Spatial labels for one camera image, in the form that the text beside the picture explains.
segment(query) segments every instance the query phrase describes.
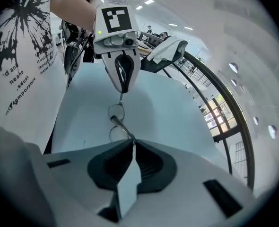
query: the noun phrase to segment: robotic arm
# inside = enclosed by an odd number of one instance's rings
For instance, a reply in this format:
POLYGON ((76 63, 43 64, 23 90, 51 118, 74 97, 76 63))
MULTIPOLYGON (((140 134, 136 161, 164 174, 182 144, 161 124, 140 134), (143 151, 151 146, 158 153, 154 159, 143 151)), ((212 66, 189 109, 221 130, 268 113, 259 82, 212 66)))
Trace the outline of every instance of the robotic arm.
POLYGON ((132 89, 140 70, 138 30, 130 6, 96 9, 93 32, 95 58, 103 59, 108 76, 122 94, 132 89))

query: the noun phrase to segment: white table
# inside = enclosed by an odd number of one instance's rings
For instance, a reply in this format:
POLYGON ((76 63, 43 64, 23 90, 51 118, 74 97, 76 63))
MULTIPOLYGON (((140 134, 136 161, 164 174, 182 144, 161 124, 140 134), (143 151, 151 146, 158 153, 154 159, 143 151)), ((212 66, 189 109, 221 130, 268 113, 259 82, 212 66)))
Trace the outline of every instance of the white table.
MULTIPOLYGON (((81 63, 59 109, 52 153, 109 143, 113 123, 108 107, 119 98, 103 65, 81 63)), ((227 171, 227 159, 215 147, 198 106, 179 81, 141 70, 123 104, 123 123, 137 139, 193 152, 227 171)))

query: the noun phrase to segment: ceiling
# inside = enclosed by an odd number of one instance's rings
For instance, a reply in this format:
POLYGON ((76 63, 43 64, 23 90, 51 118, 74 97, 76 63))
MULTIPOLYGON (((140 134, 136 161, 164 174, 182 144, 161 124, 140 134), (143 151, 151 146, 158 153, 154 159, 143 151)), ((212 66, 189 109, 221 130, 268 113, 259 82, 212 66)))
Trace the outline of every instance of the ceiling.
POLYGON ((231 89, 246 115, 255 155, 261 154, 260 146, 279 165, 279 31, 263 5, 258 0, 154 0, 150 5, 144 4, 147 0, 122 1, 133 8, 142 5, 136 13, 166 26, 175 23, 178 27, 170 29, 205 43, 212 56, 207 66, 231 89), (237 63, 238 74, 230 62, 237 63), (238 82, 236 87, 231 79, 238 82), (259 125, 253 123, 254 116, 259 125), (275 141, 268 125, 278 129, 275 141))

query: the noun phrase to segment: black slot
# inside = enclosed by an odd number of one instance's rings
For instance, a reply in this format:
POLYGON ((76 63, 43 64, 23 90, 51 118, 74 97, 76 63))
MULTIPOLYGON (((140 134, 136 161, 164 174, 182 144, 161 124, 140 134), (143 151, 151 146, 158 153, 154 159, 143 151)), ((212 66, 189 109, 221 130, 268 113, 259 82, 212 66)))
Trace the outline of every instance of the black slot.
POLYGON ((227 218, 243 208, 217 180, 209 180, 203 184, 227 218))
POLYGON ((58 161, 48 162, 47 165, 49 166, 49 168, 53 168, 53 167, 57 167, 57 166, 62 166, 67 163, 70 163, 70 161, 68 159, 62 159, 62 160, 58 160, 58 161))

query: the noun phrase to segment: white cloth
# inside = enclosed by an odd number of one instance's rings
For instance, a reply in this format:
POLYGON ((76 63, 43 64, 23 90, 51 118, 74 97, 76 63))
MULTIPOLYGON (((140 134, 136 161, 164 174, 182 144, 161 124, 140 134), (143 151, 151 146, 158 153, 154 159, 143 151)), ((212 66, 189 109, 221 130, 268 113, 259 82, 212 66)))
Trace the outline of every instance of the white cloth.
POLYGON ((183 41, 176 36, 172 36, 158 45, 147 57, 148 61, 159 64, 162 60, 171 61, 176 53, 179 43, 183 41))
POLYGON ((15 0, 0 13, 0 127, 42 152, 67 83, 52 40, 49 3, 15 0))

